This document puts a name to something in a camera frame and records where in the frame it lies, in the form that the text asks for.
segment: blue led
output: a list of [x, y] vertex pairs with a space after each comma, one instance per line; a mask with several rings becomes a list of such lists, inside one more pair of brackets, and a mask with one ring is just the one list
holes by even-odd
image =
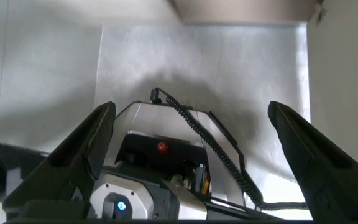
[[121, 211], [124, 211], [127, 206], [125, 205], [124, 202], [118, 202], [117, 207], [118, 207], [118, 209], [120, 209]]

